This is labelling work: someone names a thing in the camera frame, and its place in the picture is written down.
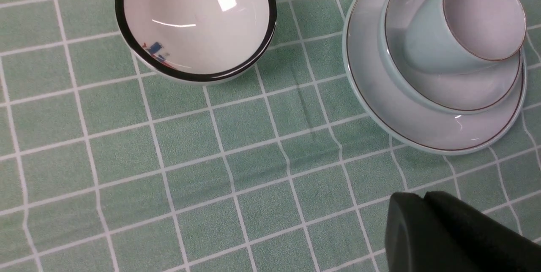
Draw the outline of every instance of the black plastic object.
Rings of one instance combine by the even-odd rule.
[[[391,195],[385,233],[390,272],[480,272],[421,197]]]
[[[448,193],[429,192],[424,200],[482,271],[541,272],[539,245]]]

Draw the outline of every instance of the teacup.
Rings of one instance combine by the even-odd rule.
[[[426,0],[404,38],[404,57],[426,73],[468,73],[514,56],[526,35],[520,0]]]

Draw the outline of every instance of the green checkered tablecloth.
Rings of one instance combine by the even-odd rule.
[[[188,87],[124,45],[114,0],[0,0],[1,272],[387,271],[394,191],[458,195],[541,241],[541,0],[525,109],[460,157],[392,139],[340,49],[352,0],[278,0],[255,68]]]

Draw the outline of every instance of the blue and red design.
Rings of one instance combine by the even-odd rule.
[[[160,53],[162,49],[164,49],[164,46],[159,42],[154,42],[154,44],[148,46],[147,43],[143,43],[143,48],[156,60],[158,60],[160,63],[164,64],[165,66],[168,66],[170,68],[174,68],[170,66],[170,64],[167,63],[166,58],[170,56],[168,52]]]

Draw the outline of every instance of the white plate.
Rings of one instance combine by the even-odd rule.
[[[509,96],[479,114],[437,112],[404,95],[384,69],[377,48],[377,24],[385,0],[355,0],[348,11],[342,53],[359,101],[383,129],[407,145],[444,155],[474,152],[500,139],[520,114],[526,70]]]
[[[267,49],[276,0],[115,0],[122,36],[151,68],[188,82],[239,75]]]
[[[412,99],[450,113],[476,114],[493,108],[511,91],[520,72],[520,52],[493,66],[467,74],[425,73],[404,59],[404,35],[425,0],[388,0],[380,21],[380,54],[395,83]]]

